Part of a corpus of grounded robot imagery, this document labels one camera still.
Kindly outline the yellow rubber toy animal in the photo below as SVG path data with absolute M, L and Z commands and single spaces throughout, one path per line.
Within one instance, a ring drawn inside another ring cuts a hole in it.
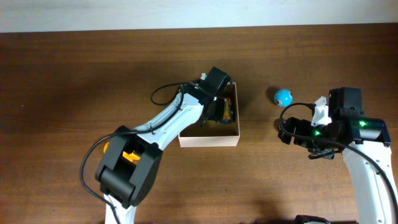
M 103 153 L 106 152 L 106 150 L 108 149 L 109 146 L 109 142 L 107 142 L 104 147 L 103 147 Z M 135 162 L 139 162 L 139 160 L 141 159 L 140 156 L 138 156 L 137 154 L 135 154 L 134 152 L 132 153 L 127 153 L 124 152 L 122 153 L 122 157 L 125 158 L 127 161 L 135 163 Z

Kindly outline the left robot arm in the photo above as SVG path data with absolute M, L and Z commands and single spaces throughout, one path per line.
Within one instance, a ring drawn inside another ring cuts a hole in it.
M 95 172 L 106 203 L 106 223 L 133 223 L 137 206 L 150 192 L 164 149 L 185 128 L 213 118 L 225 88 L 233 81 L 213 67 L 201 78 L 178 83 L 166 108 L 134 129 L 120 126 L 105 137 L 104 154 Z

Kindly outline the blue toy ball with eye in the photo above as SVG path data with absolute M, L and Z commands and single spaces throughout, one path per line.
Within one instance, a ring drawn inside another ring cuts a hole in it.
M 280 89 L 274 94 L 274 103 L 280 107 L 286 107 L 293 102 L 293 96 L 290 90 Z

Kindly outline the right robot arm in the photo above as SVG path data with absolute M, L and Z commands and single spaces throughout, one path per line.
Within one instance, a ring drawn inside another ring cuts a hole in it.
M 359 222 L 397 223 L 391 138 L 384 120 L 365 116 L 361 90 L 335 88 L 304 106 L 311 110 L 312 120 L 280 118 L 279 139 L 306 148 L 311 160 L 342 154 Z

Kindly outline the red grey toy truck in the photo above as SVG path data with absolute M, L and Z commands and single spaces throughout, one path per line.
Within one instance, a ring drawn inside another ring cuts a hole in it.
M 233 104 L 230 98 L 219 98 L 217 107 L 218 122 L 229 124 L 234 122 Z

